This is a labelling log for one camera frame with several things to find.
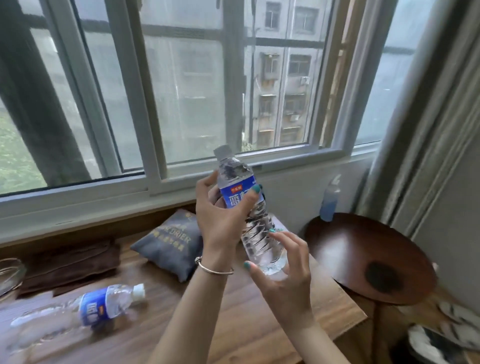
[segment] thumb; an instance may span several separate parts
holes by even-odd
[[[248,190],[245,196],[243,196],[242,200],[235,207],[235,209],[237,209],[244,217],[247,217],[257,203],[259,193],[260,186],[257,184],[252,186],[252,188]]]
[[[272,287],[273,282],[269,279],[261,270],[260,268],[252,262],[246,261],[243,263],[243,266],[247,269],[250,273],[250,277],[252,278],[253,282],[257,285],[262,292],[262,295]]]

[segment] table leg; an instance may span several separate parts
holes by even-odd
[[[375,308],[373,310],[373,332],[372,332],[372,364],[378,363],[379,349],[380,349],[380,340],[382,339],[381,334],[381,323],[382,323],[382,309],[383,304],[375,302]]]

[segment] gray pouch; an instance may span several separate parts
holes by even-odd
[[[203,240],[197,217],[189,211],[177,210],[130,249],[184,282],[195,270],[195,258],[202,255]]]

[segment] forearm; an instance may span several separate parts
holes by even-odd
[[[204,254],[202,264],[226,272],[229,261]],[[227,276],[197,268],[148,364],[206,363],[226,282]]]
[[[318,323],[287,336],[305,364],[349,364]]]

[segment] hand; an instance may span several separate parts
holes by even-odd
[[[307,243],[294,233],[271,232],[287,251],[288,277],[282,281],[269,279],[258,266],[244,263],[253,281],[262,292],[278,323],[287,335],[315,324],[310,303],[309,253]]]
[[[235,246],[245,228],[245,219],[258,201],[260,186],[253,186],[234,208],[225,209],[220,190],[215,185],[218,171],[197,182],[197,222],[204,239],[202,263],[215,270],[218,265],[230,268]]]

